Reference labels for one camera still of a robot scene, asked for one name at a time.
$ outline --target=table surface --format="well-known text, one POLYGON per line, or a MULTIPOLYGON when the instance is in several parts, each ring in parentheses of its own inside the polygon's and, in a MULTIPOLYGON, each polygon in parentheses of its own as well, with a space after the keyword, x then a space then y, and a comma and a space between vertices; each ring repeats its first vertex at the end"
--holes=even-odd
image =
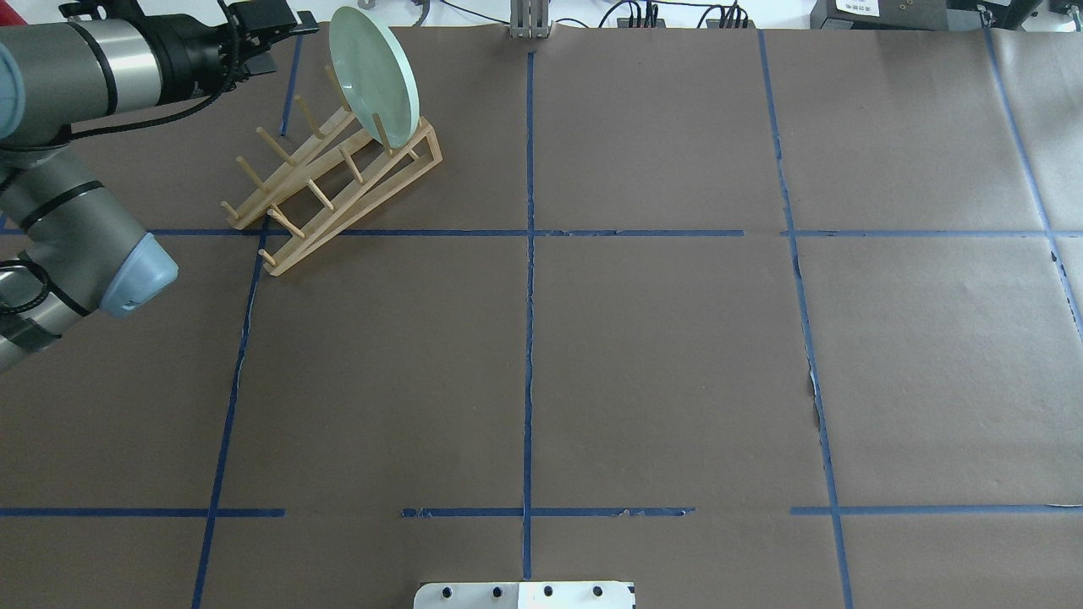
POLYGON ((397 34, 445 161, 280 277, 285 72, 76 144, 181 276, 0 379, 0 605, 1078 604, 1083 38, 397 34))

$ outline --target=blue tape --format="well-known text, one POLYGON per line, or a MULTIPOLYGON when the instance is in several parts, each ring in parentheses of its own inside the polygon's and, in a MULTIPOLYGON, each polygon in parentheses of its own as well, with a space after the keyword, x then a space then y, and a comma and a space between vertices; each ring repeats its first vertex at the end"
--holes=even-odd
POLYGON ((522 518, 521 507, 422 507, 399 513, 403 518, 522 518))
POLYGON ((547 230, 536 231, 539 237, 743 237, 739 230, 547 230))
POLYGON ((531 581, 534 462, 534 53, 526 55, 526 360, 523 388, 523 581, 531 581))
MULTIPOLYGON (((263 220, 263 234, 260 235, 259 249, 266 246, 268 219, 263 220)), ((256 256, 252 265, 252 280, 248 287, 248 302, 245 307, 245 321, 240 328, 240 345, 237 347, 237 362, 233 368, 233 386, 230 389, 230 405, 225 411, 225 423, 222 426, 222 444, 218 451, 218 465, 214 469, 214 485, 211 489, 210 508, 207 510, 207 527, 204 529, 203 549, 199 552, 199 568, 196 571, 196 584, 192 593, 192 609, 199 609, 203 601, 204 583, 207 580, 207 565, 210 561, 210 547, 214 540, 214 520, 218 517, 218 504, 222 497, 222 480, 225 478, 225 459, 230 453, 230 438, 233 433, 233 419, 237 411, 237 396, 240 392, 240 372, 245 365, 248 352, 248 337, 252 329, 252 306, 256 302, 256 289, 260 283, 263 259, 256 256)))
POLYGON ((152 235, 162 237, 205 237, 205 236, 260 236, 262 231, 234 229, 152 229, 152 235))
MULTIPOLYGON (((0 518, 207 518, 197 507, 0 507, 0 518)), ((284 518, 285 509, 220 509, 219 518, 284 518)))
POLYGON ((278 124, 278 134, 285 135, 289 128, 289 114, 293 109, 293 90, 297 89, 297 68, 301 64, 301 42, 303 36, 293 38, 293 65, 289 68, 289 85, 286 87, 286 103, 282 106, 282 122, 278 124))
MULTIPOLYGON (((791 516, 831 516, 831 507, 799 506, 790 508, 791 516)), ((839 506, 841 516, 905 516, 936 514, 1075 514, 1077 505, 862 505, 839 506)))
POLYGON ((812 396, 817 416, 820 419, 820 452, 823 457, 823 470, 827 481, 827 501, 831 503, 831 520, 835 532, 835 555, 838 558, 838 574, 843 585, 843 601, 846 609, 853 609, 853 594, 850 588, 850 568, 846 560, 846 543, 843 539, 843 519, 838 515, 838 492, 835 488, 835 467, 831 459, 831 443, 827 439, 827 419, 823 412, 823 396, 820 391, 820 375, 815 362, 815 349, 812 345, 812 329, 809 324, 808 301, 805 298, 805 280, 801 277, 800 257, 797 250, 797 233, 794 226, 793 206, 790 200, 790 186, 782 166, 782 137, 779 132, 779 116, 774 105, 774 90, 771 87, 771 68, 767 61, 767 40, 764 30, 757 30, 759 37, 759 59, 764 68, 764 88, 767 91, 767 111, 771 118, 771 135, 774 140, 774 160, 779 171, 779 187, 782 190, 783 211, 786 217, 786 230, 790 241, 790 256, 793 260, 794 281, 797 285, 797 303, 801 314, 801 332, 805 335, 805 354, 809 362, 809 375, 812 379, 812 396))
POLYGON ((525 237, 526 231, 501 229, 348 229, 339 234, 374 237, 525 237))
POLYGON ((1049 225, 1049 216, 1045 211, 1045 202, 1042 193, 1038 189, 1038 180, 1034 179, 1034 169, 1027 155, 1027 148, 1022 145, 1022 137, 1019 134, 1019 126, 1016 124, 1015 113, 1012 112, 1012 104, 1008 103, 1008 93, 1004 88, 1004 79, 1001 77, 1001 64, 996 59, 996 49, 993 48, 993 37, 989 29, 982 30, 986 36, 986 49, 989 51, 989 61, 993 66, 993 81, 996 85, 996 92, 1000 94, 1001 104, 1008 118, 1008 127, 1012 129, 1012 138, 1015 140, 1016 150, 1022 160, 1023 174, 1027 177, 1027 185, 1030 186, 1031 196, 1034 197, 1034 205, 1038 208, 1038 216, 1042 220, 1042 229, 1045 231, 1046 239, 1049 244, 1049 251, 1056 258, 1057 273, 1060 274, 1060 287, 1065 290, 1065 298, 1068 299, 1068 308, 1071 310, 1075 322, 1075 334, 1083 340, 1083 318, 1080 316, 1079 302, 1075 300, 1075 293, 1072 290, 1072 283, 1065 271, 1065 259, 1060 256, 1060 248, 1057 247, 1057 239, 1054 236, 1053 228, 1049 225))
MULTIPOLYGON (((694 507, 532 507, 532 518, 680 518, 694 507)), ((521 507, 421 507, 399 513, 402 518, 520 518, 521 507)))
POLYGON ((681 518, 694 511, 694 507, 535 507, 534 516, 539 518, 616 518, 619 516, 681 518))
MULTIPOLYGON (((790 236, 790 231, 779 233, 790 236)), ((797 231, 805 237, 1044 237, 1042 231, 797 231)))

